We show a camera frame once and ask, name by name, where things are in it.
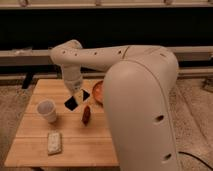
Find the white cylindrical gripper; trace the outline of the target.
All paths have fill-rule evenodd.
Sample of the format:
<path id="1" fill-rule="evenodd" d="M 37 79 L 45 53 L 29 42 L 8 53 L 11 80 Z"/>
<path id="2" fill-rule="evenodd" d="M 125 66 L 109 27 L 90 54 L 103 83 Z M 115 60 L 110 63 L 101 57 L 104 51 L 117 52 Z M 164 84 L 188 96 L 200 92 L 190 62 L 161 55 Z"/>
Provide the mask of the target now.
<path id="1" fill-rule="evenodd" d="M 64 68 L 63 80 L 65 86 L 71 94 L 74 94 L 74 99 L 78 105 L 83 103 L 84 92 L 81 89 L 83 77 L 79 68 Z"/>

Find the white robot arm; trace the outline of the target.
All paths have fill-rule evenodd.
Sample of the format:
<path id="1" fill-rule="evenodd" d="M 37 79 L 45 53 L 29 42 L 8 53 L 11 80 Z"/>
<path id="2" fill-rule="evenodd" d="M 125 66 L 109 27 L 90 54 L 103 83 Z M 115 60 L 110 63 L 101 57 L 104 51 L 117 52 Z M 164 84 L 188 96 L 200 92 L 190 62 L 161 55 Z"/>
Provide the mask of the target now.
<path id="1" fill-rule="evenodd" d="M 84 49 L 76 40 L 54 47 L 68 90 L 82 86 L 82 67 L 103 71 L 103 107 L 121 171 L 182 171 L 169 93 L 178 76 L 173 52 L 159 45 Z"/>

